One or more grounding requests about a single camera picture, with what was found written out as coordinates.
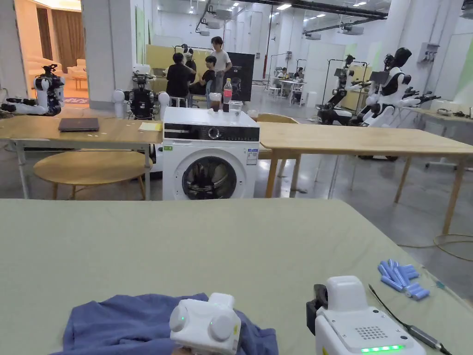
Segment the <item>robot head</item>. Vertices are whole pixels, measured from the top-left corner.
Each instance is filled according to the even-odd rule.
[[[345,65],[346,66],[349,66],[350,64],[353,63],[353,61],[355,60],[356,58],[354,56],[352,56],[351,54],[347,55],[347,59],[345,59]]]
[[[404,64],[406,64],[409,57],[412,55],[412,52],[404,47],[399,48],[396,53],[394,54],[394,60],[391,67],[398,67],[401,68]]]

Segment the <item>metal stand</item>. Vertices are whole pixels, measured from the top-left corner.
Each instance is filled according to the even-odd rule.
[[[327,196],[328,200],[330,200],[333,196],[333,188],[335,187],[335,181],[337,180],[339,159],[340,159],[340,155],[337,155],[337,158],[335,159],[335,167],[333,168],[332,181],[330,182],[330,187],[328,189],[328,196]]]

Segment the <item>wooden table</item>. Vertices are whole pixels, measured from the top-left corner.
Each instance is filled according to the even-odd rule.
[[[128,199],[128,182],[138,179],[143,199],[146,198],[141,176],[146,174],[143,155],[136,151],[68,151],[41,159],[33,167],[35,175],[53,183],[53,200],[58,185],[72,185],[72,199],[77,186],[98,186],[124,182]]]
[[[272,151],[266,197],[272,196],[278,159],[288,154],[336,154],[331,189],[335,183],[339,155],[406,156],[395,202],[401,197],[412,156],[436,156],[458,159],[459,169],[448,203],[443,233],[448,233],[460,190],[466,158],[473,146],[416,130],[401,128],[366,128],[319,124],[260,123],[260,142]]]
[[[29,198],[23,166],[26,163],[24,147],[96,148],[144,150],[146,199],[150,199],[149,145],[163,141],[162,132],[142,132],[140,121],[117,118],[98,118],[98,132],[60,132],[60,118],[45,116],[16,116],[0,120],[0,140],[14,141],[18,154],[20,178],[25,198]]]

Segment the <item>washing machine label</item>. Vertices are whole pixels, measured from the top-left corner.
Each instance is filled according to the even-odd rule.
[[[247,165],[256,165],[258,161],[258,150],[257,149],[248,149],[246,154],[246,164]]]

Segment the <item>washing machine knob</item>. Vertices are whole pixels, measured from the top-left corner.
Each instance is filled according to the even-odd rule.
[[[217,139],[220,137],[220,131],[217,127],[212,127],[209,129],[209,137],[210,139]]]

